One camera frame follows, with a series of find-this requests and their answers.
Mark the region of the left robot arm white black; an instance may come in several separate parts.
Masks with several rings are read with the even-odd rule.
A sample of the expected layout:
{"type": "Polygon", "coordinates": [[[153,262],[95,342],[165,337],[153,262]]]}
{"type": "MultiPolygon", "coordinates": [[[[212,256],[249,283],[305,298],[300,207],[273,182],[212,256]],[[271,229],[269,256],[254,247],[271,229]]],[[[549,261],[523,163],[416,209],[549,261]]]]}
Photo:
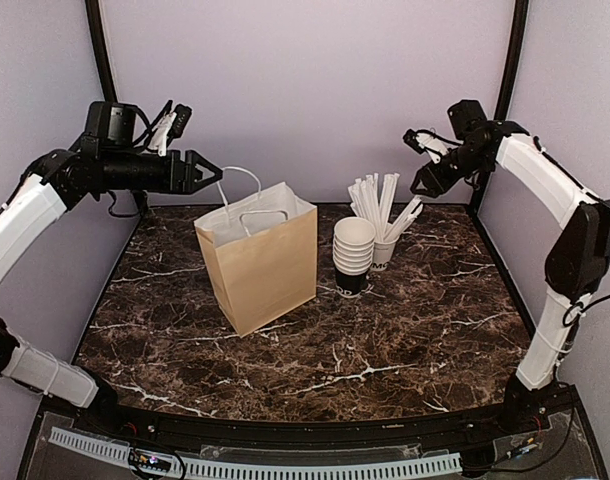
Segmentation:
{"type": "MultiPolygon", "coordinates": [[[[222,169],[198,152],[170,147],[191,115],[190,107],[173,102],[153,120],[133,104],[91,103],[73,146],[33,161],[0,207],[0,284],[38,237],[86,196],[98,199],[119,190],[191,195],[220,181],[222,169]]],[[[126,427],[107,382],[37,349],[1,318],[0,377],[87,409],[88,421],[105,436],[126,427]]]]}

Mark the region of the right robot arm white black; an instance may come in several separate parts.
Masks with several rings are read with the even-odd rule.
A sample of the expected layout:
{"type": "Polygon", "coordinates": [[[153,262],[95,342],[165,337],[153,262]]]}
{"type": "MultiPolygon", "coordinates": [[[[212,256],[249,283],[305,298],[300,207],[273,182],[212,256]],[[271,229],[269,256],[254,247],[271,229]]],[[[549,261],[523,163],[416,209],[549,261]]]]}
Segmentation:
{"type": "Polygon", "coordinates": [[[409,129],[403,141],[428,162],[411,191],[438,198],[463,180],[501,169],[519,181],[550,214],[554,233],[544,249],[544,306],[529,348],[508,383],[514,394],[535,393],[555,379],[571,351],[581,319],[599,304],[595,294],[610,267],[610,200],[564,169],[519,123],[492,120],[476,100],[447,110],[455,135],[409,129]]]}

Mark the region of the brown paper bag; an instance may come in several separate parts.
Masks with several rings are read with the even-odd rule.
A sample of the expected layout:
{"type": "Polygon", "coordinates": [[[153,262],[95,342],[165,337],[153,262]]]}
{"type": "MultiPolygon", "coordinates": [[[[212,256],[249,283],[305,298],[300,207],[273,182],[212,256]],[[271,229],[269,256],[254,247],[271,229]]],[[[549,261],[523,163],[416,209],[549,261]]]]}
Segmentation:
{"type": "Polygon", "coordinates": [[[245,337],[316,297],[317,206],[284,182],[194,221],[218,306],[245,337]]]}

